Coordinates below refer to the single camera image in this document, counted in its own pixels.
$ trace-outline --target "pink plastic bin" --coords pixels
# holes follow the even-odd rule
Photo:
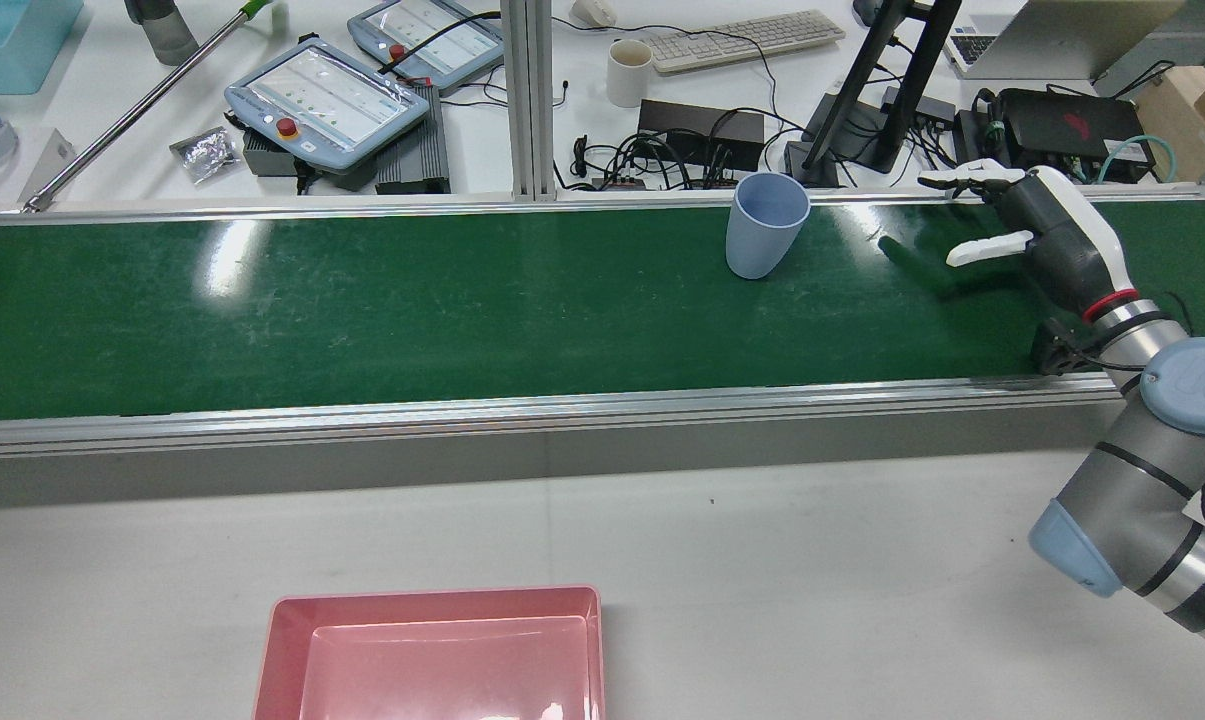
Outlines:
[[[255,720],[605,720],[596,590],[288,597]]]

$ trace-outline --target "blue cup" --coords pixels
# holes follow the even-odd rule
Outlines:
[[[803,183],[781,173],[752,173],[735,185],[725,224],[725,265],[740,277],[766,277],[811,214]]]

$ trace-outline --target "monitor stand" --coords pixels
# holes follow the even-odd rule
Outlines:
[[[841,187],[837,182],[837,167],[834,158],[845,161],[864,165],[875,169],[881,173],[889,173],[895,167],[895,159],[900,154],[900,146],[878,146],[881,129],[886,126],[886,116],[882,110],[875,108],[868,102],[856,102],[850,110],[846,120],[835,129],[829,144],[829,151],[821,155],[811,169],[804,169],[811,154],[811,144],[815,132],[825,124],[831,110],[834,110],[835,95],[824,95],[818,108],[811,114],[807,131],[803,132],[803,142],[789,142],[784,147],[784,173],[805,187]]]

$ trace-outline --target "blue container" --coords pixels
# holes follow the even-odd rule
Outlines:
[[[0,0],[0,95],[33,95],[74,26],[82,0]]]

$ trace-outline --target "computer mouse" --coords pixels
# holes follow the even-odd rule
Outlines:
[[[615,26],[615,8],[606,0],[575,0],[571,14],[587,26]]]
[[[863,26],[871,26],[872,20],[877,18],[877,8],[881,8],[882,0],[852,0],[850,6],[856,11]]]

